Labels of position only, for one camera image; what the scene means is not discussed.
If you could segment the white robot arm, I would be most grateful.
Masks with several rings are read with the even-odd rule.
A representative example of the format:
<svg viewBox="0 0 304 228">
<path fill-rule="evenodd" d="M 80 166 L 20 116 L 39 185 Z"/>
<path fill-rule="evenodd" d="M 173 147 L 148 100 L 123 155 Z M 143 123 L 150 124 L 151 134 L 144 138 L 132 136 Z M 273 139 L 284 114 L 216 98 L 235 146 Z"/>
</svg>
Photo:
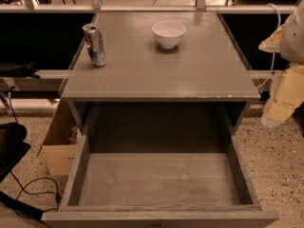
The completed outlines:
<svg viewBox="0 0 304 228">
<path fill-rule="evenodd" d="M 286 122 L 304 103 L 304 8 L 296 8 L 258 49 L 279 53 L 290 63 L 281 77 L 272 80 L 271 96 L 261 117 L 263 125 L 275 127 Z"/>
</svg>

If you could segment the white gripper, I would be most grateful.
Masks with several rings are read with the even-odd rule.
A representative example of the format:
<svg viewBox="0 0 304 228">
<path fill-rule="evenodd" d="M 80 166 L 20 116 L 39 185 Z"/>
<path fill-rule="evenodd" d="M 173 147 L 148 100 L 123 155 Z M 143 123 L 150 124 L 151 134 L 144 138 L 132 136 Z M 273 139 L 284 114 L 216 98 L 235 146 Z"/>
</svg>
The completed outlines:
<svg viewBox="0 0 304 228">
<path fill-rule="evenodd" d="M 282 27 L 262 41 L 258 49 L 265 52 L 280 52 Z M 304 103 L 304 66 L 291 64 L 282 75 L 272 80 L 270 99 L 266 102 L 261 123 L 267 127 L 284 124 Z"/>
</svg>

